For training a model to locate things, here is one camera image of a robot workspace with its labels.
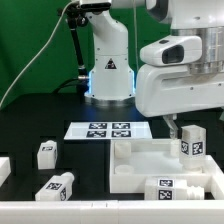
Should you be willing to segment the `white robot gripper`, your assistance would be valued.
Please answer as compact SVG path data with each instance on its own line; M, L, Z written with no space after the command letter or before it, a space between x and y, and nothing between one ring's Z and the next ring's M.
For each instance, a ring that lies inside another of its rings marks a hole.
M187 65L143 65L137 75L137 110L145 117L163 116L170 138L178 138L178 113L224 107L224 72L192 75Z

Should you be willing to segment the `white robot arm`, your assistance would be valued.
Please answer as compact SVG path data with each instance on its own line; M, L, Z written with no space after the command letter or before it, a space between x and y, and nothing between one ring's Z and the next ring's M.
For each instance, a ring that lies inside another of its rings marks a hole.
M87 101L118 104L131 97L146 117L162 116L177 132L178 113L224 107L224 0L137 0L170 34L140 50L137 79L128 71L127 30L109 14L130 0L80 0L93 27L95 66Z

